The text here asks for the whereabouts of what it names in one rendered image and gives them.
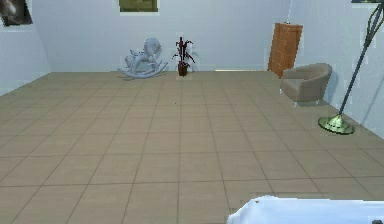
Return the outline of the dark framed wall picture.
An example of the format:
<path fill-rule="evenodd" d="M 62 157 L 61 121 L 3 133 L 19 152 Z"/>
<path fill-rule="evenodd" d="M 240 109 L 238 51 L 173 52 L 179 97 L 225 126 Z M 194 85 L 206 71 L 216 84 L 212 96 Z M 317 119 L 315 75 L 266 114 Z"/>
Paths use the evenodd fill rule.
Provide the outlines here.
<path fill-rule="evenodd" d="M 26 0 L 0 0 L 0 17 L 5 27 L 33 23 Z"/>

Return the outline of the green metal floor lamp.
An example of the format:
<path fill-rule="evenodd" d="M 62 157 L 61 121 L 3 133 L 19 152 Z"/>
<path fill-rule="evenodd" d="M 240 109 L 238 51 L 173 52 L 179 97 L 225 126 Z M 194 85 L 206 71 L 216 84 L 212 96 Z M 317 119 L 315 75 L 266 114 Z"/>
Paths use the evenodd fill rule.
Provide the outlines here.
<path fill-rule="evenodd" d="M 355 127 L 343 118 L 343 111 L 351 94 L 352 88 L 354 86 L 357 74 L 359 73 L 366 52 L 369 46 L 371 45 L 376 33 L 380 30 L 382 24 L 384 23 L 384 0 L 351 0 L 351 3 L 375 4 L 376 7 L 372 11 L 368 19 L 363 48 L 338 113 L 333 117 L 320 117 L 318 119 L 318 125 L 322 129 L 339 135 L 350 135 L 355 132 Z"/>

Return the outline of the green framed wall picture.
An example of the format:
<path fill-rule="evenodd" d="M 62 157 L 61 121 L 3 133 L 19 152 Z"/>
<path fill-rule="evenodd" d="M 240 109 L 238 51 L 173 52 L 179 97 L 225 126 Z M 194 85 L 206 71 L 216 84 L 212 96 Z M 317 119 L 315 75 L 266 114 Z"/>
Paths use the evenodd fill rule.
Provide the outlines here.
<path fill-rule="evenodd" d="M 121 12 L 157 12 L 157 0 L 118 0 Z"/>

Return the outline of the dark red house plant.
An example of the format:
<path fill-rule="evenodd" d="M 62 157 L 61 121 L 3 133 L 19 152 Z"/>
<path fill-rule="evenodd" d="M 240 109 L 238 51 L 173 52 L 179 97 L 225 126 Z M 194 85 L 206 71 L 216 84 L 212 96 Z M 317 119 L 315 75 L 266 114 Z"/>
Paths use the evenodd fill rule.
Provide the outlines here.
<path fill-rule="evenodd" d="M 188 68 L 190 64 L 187 62 L 187 59 L 191 59 L 192 62 L 195 62 L 194 58 L 187 52 L 187 47 L 189 44 L 192 44 L 192 41 L 184 41 L 182 37 L 175 43 L 177 47 L 177 52 L 173 55 L 173 58 L 178 57 L 178 74 L 182 77 L 185 77 L 188 73 Z"/>

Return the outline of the brown wooden room door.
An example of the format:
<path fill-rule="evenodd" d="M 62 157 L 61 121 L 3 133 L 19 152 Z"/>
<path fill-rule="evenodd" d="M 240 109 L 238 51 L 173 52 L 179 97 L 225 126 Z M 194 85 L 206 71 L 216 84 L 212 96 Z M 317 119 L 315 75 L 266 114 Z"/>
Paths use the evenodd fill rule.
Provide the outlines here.
<path fill-rule="evenodd" d="M 268 70 L 279 78 L 284 70 L 294 66 L 302 30 L 303 26 L 299 24 L 275 24 Z"/>

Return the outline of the pale blue rocking horse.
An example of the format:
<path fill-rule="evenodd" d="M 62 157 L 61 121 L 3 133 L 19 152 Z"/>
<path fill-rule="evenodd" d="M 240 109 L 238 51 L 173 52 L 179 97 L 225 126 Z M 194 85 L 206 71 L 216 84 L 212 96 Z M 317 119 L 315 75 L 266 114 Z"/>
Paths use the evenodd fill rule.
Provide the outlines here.
<path fill-rule="evenodd" d="M 160 60 L 156 61 L 156 54 L 161 49 L 161 44 L 156 38 L 148 38 L 144 42 L 144 48 L 142 52 L 135 52 L 133 49 L 130 50 L 132 58 L 128 56 L 125 57 L 125 62 L 127 64 L 126 70 L 118 68 L 118 71 L 121 72 L 126 77 L 132 79 L 146 79 L 155 77 L 157 74 L 162 72 L 166 66 L 167 62 Z M 138 72 L 137 68 L 141 63 L 147 62 L 150 66 L 150 69 Z"/>

